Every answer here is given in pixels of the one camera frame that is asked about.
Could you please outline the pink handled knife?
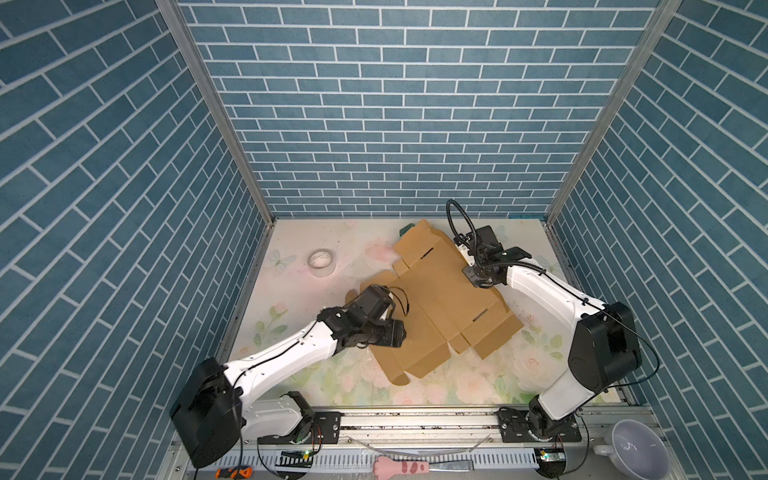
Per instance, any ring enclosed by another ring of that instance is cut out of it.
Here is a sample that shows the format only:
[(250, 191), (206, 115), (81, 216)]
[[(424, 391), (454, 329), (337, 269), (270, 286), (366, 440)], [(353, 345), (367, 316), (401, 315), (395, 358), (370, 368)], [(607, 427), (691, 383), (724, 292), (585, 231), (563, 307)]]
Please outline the pink handled knife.
[(378, 457), (373, 464), (373, 474), (377, 480), (390, 480), (398, 475), (421, 475), (434, 472), (472, 472), (472, 460), (455, 460), (430, 463), (420, 460), (393, 460), (386, 456)]

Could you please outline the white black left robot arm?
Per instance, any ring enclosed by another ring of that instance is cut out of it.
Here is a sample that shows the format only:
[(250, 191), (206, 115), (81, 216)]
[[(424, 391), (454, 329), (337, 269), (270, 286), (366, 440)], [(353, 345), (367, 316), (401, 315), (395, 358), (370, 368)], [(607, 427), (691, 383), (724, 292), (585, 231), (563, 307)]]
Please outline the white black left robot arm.
[(169, 409), (192, 465), (214, 464), (247, 434), (304, 440), (316, 429), (304, 397), (289, 392), (265, 400), (263, 394), (345, 349), (401, 347), (409, 312), (402, 288), (372, 284), (346, 304), (322, 309), (306, 327), (265, 350), (228, 363), (202, 361)]

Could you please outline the clear tape roll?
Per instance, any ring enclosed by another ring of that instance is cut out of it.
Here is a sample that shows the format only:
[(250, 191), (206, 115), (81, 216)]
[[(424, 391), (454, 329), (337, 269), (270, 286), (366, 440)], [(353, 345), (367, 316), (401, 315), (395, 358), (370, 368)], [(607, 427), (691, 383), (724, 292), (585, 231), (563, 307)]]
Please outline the clear tape roll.
[(333, 250), (317, 249), (307, 258), (310, 273), (316, 278), (330, 276), (336, 268), (336, 256)]

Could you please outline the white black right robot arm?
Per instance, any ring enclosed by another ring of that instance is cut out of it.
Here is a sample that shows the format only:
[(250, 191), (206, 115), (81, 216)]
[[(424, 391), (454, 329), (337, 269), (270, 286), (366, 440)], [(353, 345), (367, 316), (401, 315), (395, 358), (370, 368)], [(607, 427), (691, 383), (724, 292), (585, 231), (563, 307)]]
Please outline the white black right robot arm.
[(565, 372), (528, 404), (526, 429), (533, 437), (548, 441), (558, 436), (580, 407), (642, 365), (629, 307), (574, 289), (519, 247), (503, 248), (489, 226), (453, 235), (468, 263), (463, 272), (473, 286), (520, 292), (571, 334)]

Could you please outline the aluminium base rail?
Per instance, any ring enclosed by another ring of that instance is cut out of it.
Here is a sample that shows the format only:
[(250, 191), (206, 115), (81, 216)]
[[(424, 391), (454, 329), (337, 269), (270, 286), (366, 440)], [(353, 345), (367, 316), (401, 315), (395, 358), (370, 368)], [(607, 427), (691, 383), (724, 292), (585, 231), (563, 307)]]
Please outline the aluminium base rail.
[(316, 440), (302, 445), (248, 438), (213, 464), (195, 469), (175, 440), (161, 479), (217, 479), (242, 462), (254, 479), (371, 479), (377, 460), (424, 461), (428, 479), (622, 479), (609, 457), (621, 423), (639, 424), (661, 440), (652, 466), (682, 469), (651, 410), (599, 404), (577, 412), (557, 441), (537, 442), (522, 429), (522, 409), (501, 407), (322, 407)]

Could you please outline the dark green flat block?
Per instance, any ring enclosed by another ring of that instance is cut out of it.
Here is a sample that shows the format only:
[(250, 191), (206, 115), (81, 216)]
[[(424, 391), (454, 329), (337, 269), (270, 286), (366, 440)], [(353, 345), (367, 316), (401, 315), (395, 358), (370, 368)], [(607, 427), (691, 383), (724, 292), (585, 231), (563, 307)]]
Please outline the dark green flat block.
[(407, 233), (409, 230), (411, 230), (411, 229), (412, 229), (414, 226), (415, 226), (415, 224), (414, 224), (414, 223), (409, 223), (409, 224), (405, 225), (404, 227), (402, 227), (402, 228), (399, 230), (399, 235), (400, 235), (400, 237), (404, 236), (404, 235), (405, 235), (405, 234), (406, 234), (406, 233)]

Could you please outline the orange black screwdriver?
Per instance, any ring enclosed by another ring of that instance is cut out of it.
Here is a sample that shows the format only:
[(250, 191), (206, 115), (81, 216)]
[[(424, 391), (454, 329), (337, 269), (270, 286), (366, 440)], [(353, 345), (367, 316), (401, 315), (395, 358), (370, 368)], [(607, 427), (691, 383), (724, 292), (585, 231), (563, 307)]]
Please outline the orange black screwdriver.
[(237, 466), (220, 468), (215, 473), (216, 479), (244, 480), (250, 479), (253, 474), (253, 468), (250, 466)]

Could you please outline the brown cardboard box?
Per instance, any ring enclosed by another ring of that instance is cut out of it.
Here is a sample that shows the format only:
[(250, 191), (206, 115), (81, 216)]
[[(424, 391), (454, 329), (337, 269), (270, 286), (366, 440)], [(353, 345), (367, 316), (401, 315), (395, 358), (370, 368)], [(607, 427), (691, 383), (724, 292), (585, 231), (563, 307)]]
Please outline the brown cardboard box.
[(371, 348), (391, 384), (407, 385), (448, 361), (453, 353), (474, 351), (485, 359), (523, 328), (495, 289), (474, 287), (463, 273), (468, 265), (448, 235), (422, 219), (402, 236), (375, 220), (344, 223), (342, 250), (374, 274), (362, 289), (382, 285), (397, 296), (394, 317), (404, 323), (399, 348)]

